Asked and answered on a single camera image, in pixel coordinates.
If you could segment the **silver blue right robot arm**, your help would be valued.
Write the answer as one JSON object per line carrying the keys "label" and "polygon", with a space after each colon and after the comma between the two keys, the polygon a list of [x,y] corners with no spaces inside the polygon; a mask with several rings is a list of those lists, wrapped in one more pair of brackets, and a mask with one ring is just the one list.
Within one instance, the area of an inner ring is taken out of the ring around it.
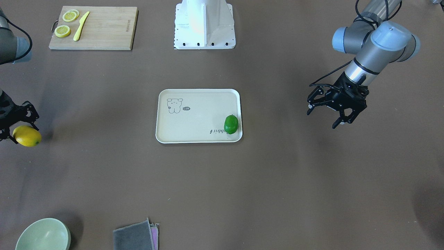
{"label": "silver blue right robot arm", "polygon": [[[0,63],[27,62],[31,59],[32,39],[22,28],[7,19],[3,10],[0,11]],[[4,90],[0,91],[0,128],[1,140],[10,139],[18,144],[13,138],[10,127],[17,122],[29,123],[33,129],[35,121],[39,118],[38,112],[29,101],[18,106]]]}

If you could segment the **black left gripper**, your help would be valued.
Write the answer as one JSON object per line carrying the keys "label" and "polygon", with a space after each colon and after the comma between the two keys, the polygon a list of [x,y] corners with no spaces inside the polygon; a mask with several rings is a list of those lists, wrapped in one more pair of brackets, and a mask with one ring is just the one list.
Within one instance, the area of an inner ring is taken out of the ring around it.
{"label": "black left gripper", "polygon": [[[351,124],[366,106],[365,98],[368,95],[368,87],[362,85],[367,76],[361,74],[357,81],[352,81],[343,72],[336,82],[326,84],[329,89],[325,92],[323,87],[316,87],[308,96],[309,110],[307,115],[311,114],[317,106],[328,106],[338,111],[339,117],[332,124],[335,129],[339,124]],[[346,109],[352,109],[349,115],[345,115]]]}

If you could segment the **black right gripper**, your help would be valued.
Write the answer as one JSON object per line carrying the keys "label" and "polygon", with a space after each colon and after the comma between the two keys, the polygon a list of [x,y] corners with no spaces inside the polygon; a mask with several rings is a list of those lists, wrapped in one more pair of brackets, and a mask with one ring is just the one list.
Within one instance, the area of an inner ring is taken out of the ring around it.
{"label": "black right gripper", "polygon": [[39,131],[39,128],[35,125],[36,120],[39,118],[37,110],[30,101],[25,101],[21,106],[18,106],[5,91],[1,92],[0,141],[9,139],[18,144],[11,135],[10,126],[21,121],[30,124],[33,129]]}

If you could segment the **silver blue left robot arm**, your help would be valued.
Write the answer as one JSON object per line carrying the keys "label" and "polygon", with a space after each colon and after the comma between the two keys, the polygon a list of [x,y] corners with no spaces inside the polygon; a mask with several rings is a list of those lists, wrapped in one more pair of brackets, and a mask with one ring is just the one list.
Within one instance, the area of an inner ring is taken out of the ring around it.
{"label": "silver blue left robot arm", "polygon": [[403,26],[391,21],[402,5],[401,0],[371,0],[349,27],[340,27],[333,35],[332,47],[354,58],[334,84],[312,83],[307,114],[318,106],[339,112],[332,128],[351,124],[367,108],[368,86],[393,62],[406,61],[420,50],[420,39]]}

